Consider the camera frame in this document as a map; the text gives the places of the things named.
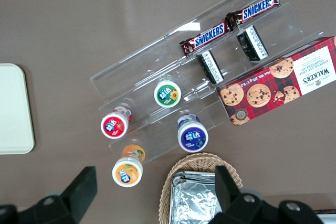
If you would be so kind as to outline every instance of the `white tray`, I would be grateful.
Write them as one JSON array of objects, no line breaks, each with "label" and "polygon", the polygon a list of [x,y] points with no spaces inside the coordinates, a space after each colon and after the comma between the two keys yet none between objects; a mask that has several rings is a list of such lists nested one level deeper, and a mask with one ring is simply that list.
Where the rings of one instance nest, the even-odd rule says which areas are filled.
[{"label": "white tray", "polygon": [[0,64],[0,154],[25,154],[34,147],[34,134],[22,69]]}]

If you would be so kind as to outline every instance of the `barcode label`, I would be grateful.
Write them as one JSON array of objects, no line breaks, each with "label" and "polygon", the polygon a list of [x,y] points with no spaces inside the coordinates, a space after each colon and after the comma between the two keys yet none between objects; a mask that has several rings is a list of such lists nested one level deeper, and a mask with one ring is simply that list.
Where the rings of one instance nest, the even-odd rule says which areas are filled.
[{"label": "barcode label", "polygon": [[246,34],[248,38],[250,39],[257,55],[259,56],[259,59],[262,60],[268,57],[267,51],[265,47],[262,45],[262,42],[259,36],[257,35],[253,26],[246,28]]},{"label": "barcode label", "polygon": [[221,71],[217,68],[217,65],[209,51],[206,51],[202,53],[202,58],[206,66],[208,67],[210,74],[214,78],[216,84],[223,81],[222,73]]}]

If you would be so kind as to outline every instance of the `snickers bar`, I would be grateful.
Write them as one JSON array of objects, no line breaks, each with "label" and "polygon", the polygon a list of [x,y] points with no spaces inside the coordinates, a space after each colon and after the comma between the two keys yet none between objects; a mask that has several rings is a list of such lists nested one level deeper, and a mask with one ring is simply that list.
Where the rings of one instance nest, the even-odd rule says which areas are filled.
[{"label": "snickers bar", "polygon": [[261,0],[260,2],[247,6],[243,10],[228,13],[226,17],[233,26],[239,26],[249,19],[266,12],[280,5],[280,0]]},{"label": "snickers bar", "polygon": [[223,23],[218,24],[217,26],[212,27],[211,29],[197,35],[194,38],[186,39],[180,42],[184,55],[187,57],[193,51],[204,47],[209,44],[211,41],[223,36],[224,34],[232,31],[232,26],[229,20],[226,18]]}]

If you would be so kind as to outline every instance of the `small round container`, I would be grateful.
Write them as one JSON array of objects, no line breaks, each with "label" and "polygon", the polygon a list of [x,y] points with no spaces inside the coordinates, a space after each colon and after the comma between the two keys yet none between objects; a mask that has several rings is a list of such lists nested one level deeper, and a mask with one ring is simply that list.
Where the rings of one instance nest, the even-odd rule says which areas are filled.
[{"label": "small round container", "polygon": [[126,134],[131,120],[130,109],[126,106],[118,106],[101,120],[101,132],[111,139],[121,138]]},{"label": "small round container", "polygon": [[136,144],[128,145],[122,151],[122,157],[112,169],[113,180],[122,187],[137,185],[142,177],[142,162],[145,159],[144,149]]},{"label": "small round container", "polygon": [[154,99],[161,107],[174,107],[181,99],[181,89],[170,78],[164,78],[158,82],[154,90]]},{"label": "small round container", "polygon": [[199,152],[208,143],[208,132],[199,118],[193,114],[184,114],[177,121],[177,138],[180,147],[186,152]]}]

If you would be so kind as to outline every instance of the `clear acrylic display stand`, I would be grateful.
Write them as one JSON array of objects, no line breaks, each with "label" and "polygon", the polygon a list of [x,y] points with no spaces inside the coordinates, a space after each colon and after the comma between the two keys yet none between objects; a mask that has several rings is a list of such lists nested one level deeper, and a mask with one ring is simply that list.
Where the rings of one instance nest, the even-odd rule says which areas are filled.
[{"label": "clear acrylic display stand", "polygon": [[[259,64],[251,63],[245,56],[236,38],[238,28],[193,52],[189,58],[184,56],[179,45],[181,41],[223,22],[227,13],[256,1],[224,0],[91,78],[104,100],[104,105],[99,108],[102,117],[119,105],[128,106],[133,113],[126,136],[110,141],[110,149],[116,157],[120,157],[123,148],[132,143],[144,148],[144,163],[178,147],[176,121],[185,112],[196,114],[208,130],[229,120],[215,86],[206,80],[196,60],[195,56],[202,51],[212,51],[225,78],[220,85],[319,36],[319,32],[304,34],[292,6],[282,3],[239,28],[254,25],[258,30],[269,53],[269,57]],[[154,101],[154,89],[165,76],[170,76],[182,91],[179,104],[173,108],[162,108]]]}]

